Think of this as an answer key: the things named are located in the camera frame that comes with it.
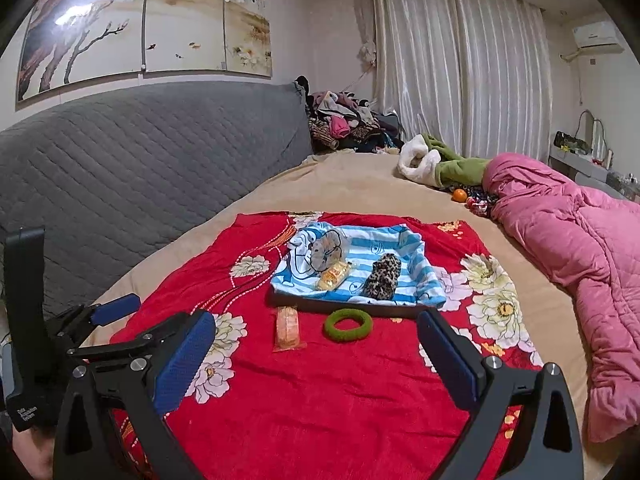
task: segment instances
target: snack packet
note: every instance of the snack packet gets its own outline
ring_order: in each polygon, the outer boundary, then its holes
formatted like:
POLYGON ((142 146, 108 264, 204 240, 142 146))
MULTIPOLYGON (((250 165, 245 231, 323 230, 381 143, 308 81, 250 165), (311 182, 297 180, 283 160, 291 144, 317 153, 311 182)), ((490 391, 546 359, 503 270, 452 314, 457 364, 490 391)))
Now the snack packet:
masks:
POLYGON ((278 307, 276 317, 276 343, 274 352, 305 348, 306 343, 300 341, 300 326, 298 323, 298 311, 294 306, 278 307))
POLYGON ((352 263, 344 261, 334 263, 320 274, 316 288, 319 290, 335 290, 347 278, 351 269, 353 269, 352 263))

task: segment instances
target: pink puffer coat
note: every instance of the pink puffer coat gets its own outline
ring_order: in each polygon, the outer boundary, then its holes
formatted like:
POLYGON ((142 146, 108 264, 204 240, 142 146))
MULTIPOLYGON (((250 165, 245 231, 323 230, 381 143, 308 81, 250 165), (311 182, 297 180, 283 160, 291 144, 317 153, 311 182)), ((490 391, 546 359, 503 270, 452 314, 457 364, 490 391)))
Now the pink puffer coat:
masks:
POLYGON ((590 440, 639 424, 640 205, 514 153, 489 163, 482 186, 500 196, 492 218, 576 299, 593 360, 590 440))

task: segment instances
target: metal screw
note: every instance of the metal screw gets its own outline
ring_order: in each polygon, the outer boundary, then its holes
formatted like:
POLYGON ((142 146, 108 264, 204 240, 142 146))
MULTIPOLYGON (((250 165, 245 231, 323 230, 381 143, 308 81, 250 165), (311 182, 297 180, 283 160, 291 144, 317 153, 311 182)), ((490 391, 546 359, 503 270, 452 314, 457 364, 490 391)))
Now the metal screw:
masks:
POLYGON ((140 370, 144 370, 146 368, 146 359, 143 357, 139 357, 137 359, 133 359, 129 367, 134 372, 139 372, 140 370))
POLYGON ((502 360, 495 355, 490 355, 489 357, 484 359, 484 362, 487 366, 493 370, 497 370, 502 367, 502 360))
POLYGON ((86 373, 86 366, 83 366, 83 365, 75 367, 73 371, 73 375, 76 379, 79 379, 80 377, 84 377, 85 373, 86 373))
POLYGON ((545 368, 551 375, 560 375, 560 367, 556 363, 547 363, 545 368))

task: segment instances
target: pile of clothes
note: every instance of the pile of clothes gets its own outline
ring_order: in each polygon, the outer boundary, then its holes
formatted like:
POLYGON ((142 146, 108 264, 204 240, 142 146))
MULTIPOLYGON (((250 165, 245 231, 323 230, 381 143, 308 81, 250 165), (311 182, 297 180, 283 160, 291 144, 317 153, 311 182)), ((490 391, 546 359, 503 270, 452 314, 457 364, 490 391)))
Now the pile of clothes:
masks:
POLYGON ((352 148, 361 153, 380 150, 398 153, 396 150, 402 148, 398 128, 373 112, 366 99, 331 91, 309 94, 304 76, 296 79, 296 83, 305 90, 309 133, 316 152, 352 148))

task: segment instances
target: red blanket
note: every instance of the red blanket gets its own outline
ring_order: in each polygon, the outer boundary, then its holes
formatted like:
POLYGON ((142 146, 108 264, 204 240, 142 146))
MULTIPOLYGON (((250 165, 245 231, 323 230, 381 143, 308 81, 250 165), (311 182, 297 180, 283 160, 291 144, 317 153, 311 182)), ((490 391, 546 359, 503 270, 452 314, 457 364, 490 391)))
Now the red blanket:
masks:
MULTIPOLYGON (((325 316, 300 313, 306 348, 273 352, 276 311, 271 274, 296 228, 316 215, 239 215, 206 251, 176 270, 142 305, 121 342, 175 312, 216 315, 216 341, 179 409, 166 421, 210 479, 428 478, 460 434, 457 410, 418 347, 415 322, 375 319, 364 340, 325 338, 325 316)), ((335 225, 405 223, 426 242, 445 285, 444 315, 483 355, 533 368, 513 283, 464 222, 325 214, 335 225)), ((145 468, 144 453, 120 414, 122 436, 145 468)), ((480 478, 495 477, 519 415, 510 408, 480 478)))

